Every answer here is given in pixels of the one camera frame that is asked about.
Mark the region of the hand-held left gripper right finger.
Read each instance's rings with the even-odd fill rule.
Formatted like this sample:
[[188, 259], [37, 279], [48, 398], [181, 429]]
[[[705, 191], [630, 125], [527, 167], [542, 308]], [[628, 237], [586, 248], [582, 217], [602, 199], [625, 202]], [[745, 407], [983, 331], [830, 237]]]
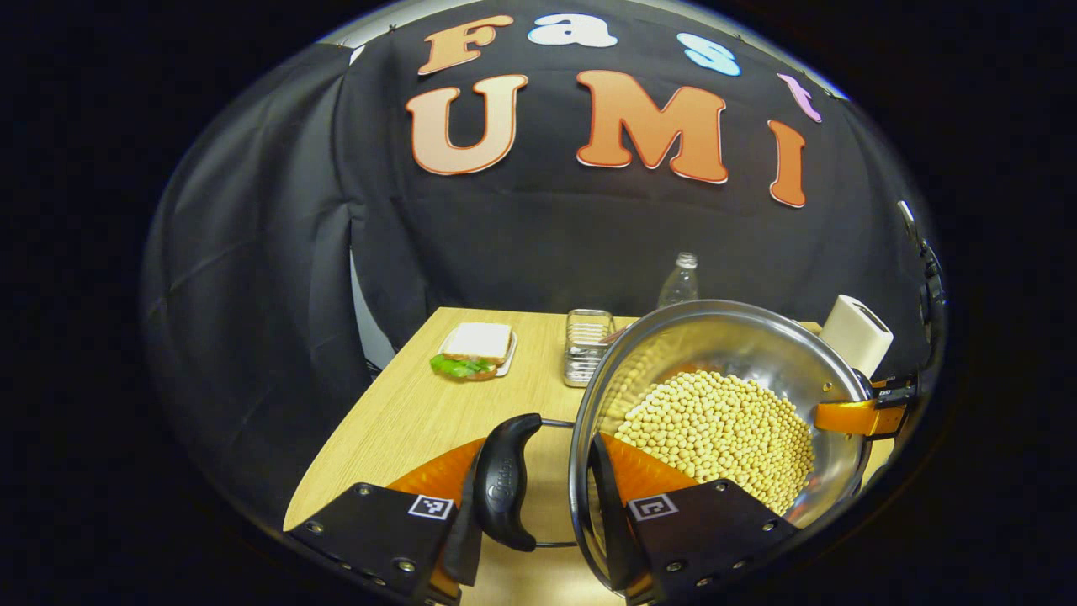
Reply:
[[798, 533], [731, 479], [701, 483], [605, 433], [587, 469], [609, 580], [629, 605], [700, 605]]

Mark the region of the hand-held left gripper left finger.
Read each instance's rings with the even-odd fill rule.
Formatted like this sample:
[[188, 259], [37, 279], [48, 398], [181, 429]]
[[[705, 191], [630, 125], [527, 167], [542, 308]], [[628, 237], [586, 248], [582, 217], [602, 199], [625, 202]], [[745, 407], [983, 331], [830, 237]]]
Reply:
[[388, 487], [356, 482], [289, 537], [392, 605], [458, 605], [480, 567], [472, 490], [484, 443], [460, 445]]

